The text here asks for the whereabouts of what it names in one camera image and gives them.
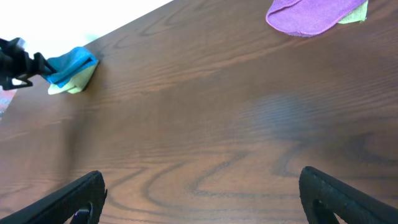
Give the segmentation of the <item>blue microfiber cloth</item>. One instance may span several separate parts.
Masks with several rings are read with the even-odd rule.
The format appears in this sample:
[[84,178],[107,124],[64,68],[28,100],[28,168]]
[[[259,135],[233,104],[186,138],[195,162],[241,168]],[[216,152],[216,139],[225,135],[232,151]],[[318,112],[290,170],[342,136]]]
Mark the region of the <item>blue microfiber cloth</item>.
[[55,69],[52,72],[49,68],[41,74],[42,78],[50,84],[59,88],[64,87],[77,73],[96,65],[98,59],[86,48],[75,47],[66,54],[59,57],[47,59],[47,63]]

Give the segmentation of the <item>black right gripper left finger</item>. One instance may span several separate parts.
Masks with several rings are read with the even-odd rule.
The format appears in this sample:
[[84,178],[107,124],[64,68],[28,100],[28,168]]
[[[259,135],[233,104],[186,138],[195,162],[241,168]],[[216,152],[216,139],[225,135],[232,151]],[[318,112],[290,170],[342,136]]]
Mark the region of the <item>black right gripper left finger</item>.
[[92,171],[35,203],[1,219],[1,224],[97,224],[107,197],[103,175]]

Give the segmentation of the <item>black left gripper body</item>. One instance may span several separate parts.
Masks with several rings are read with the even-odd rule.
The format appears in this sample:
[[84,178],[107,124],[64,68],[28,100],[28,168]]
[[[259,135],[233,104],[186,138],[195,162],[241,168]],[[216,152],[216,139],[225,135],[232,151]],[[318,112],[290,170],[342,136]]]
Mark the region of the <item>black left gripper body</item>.
[[1,39],[1,87],[3,90],[27,88],[31,59],[24,48],[25,41],[17,37],[12,40]]

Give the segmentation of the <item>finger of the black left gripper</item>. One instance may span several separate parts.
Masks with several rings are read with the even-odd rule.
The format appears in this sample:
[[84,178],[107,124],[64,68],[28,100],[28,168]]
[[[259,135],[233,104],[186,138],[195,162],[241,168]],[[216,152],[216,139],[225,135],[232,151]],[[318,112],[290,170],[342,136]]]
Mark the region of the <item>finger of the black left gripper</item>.
[[49,62],[44,58],[44,56],[37,52],[34,54],[34,59],[32,62],[32,73],[34,75],[51,75],[56,73],[56,69],[49,64]]

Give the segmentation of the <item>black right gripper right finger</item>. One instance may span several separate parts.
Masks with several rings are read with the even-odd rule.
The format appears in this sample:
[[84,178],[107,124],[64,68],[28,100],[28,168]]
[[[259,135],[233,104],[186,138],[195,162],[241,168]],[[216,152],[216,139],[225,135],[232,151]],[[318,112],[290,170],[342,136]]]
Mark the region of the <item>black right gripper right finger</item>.
[[309,224],[397,223],[397,209],[310,166],[299,178],[300,200]]

